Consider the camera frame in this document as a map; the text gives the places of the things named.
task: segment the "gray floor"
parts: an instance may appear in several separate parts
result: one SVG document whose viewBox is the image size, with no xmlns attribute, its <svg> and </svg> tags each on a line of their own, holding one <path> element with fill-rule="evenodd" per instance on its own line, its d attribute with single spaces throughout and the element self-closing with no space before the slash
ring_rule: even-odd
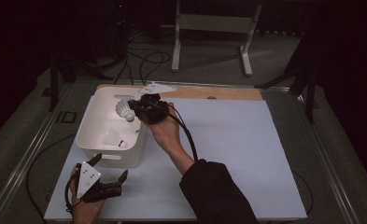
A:
<svg viewBox="0 0 367 224">
<path fill-rule="evenodd" d="M 169 61 L 153 72 L 148 77 L 149 81 L 251 88 L 279 76 L 300 41 L 285 35 L 255 35 L 249 49 L 254 75 L 246 77 L 238 54 L 244 36 L 217 34 L 215 38 L 209 38 L 209 35 L 199 33 L 184 35 L 179 72 L 171 71 Z M 172 54 L 173 46 L 171 35 L 162 40 L 148 40 L 148 36 L 139 35 L 129 46 L 129 51 L 142 57 L 153 52 L 150 49 Z M 142 60 L 131 53 L 128 54 L 129 65 L 132 76 L 139 83 Z M 148 59 L 159 61 L 162 58 L 154 55 Z M 154 67 L 154 63 L 145 63 L 144 76 Z M 107 71 L 106 75 L 116 77 L 121 68 L 119 65 Z M 305 208 L 309 209 L 313 202 L 308 218 L 297 223 L 367 223 L 367 174 L 355 150 L 332 113 L 322 89 L 317 87 L 315 124 L 311 125 L 303 115 L 302 101 L 287 94 L 283 88 L 288 87 L 291 81 L 279 83 L 279 88 L 262 91 L 261 94 L 270 107 L 290 167 L 298 174 L 295 179 Z M 0 223 L 41 222 L 26 194 L 25 179 L 10 175 L 15 171 L 27 171 L 21 158 L 34 157 L 26 153 L 28 149 L 37 152 L 63 140 L 38 159 L 30 175 L 31 191 L 44 212 L 48 204 L 47 195 L 56 183 L 73 141 L 70 135 L 77 131 L 88 99 L 101 83 L 105 82 L 81 74 L 76 84 L 61 85 L 64 97 L 55 113 L 50 113 L 49 98 L 41 96 L 49 86 L 49 73 L 46 72 L 39 77 L 37 88 L 0 130 L 0 193 L 3 192 L 0 199 L 5 200 L 0 201 L 3 205 L 0 206 Z M 123 73 L 117 83 L 129 83 L 129 73 Z M 77 112 L 76 122 L 56 122 L 60 111 Z M 43 123 L 44 120 L 50 120 L 50 123 Z"/>
</svg>

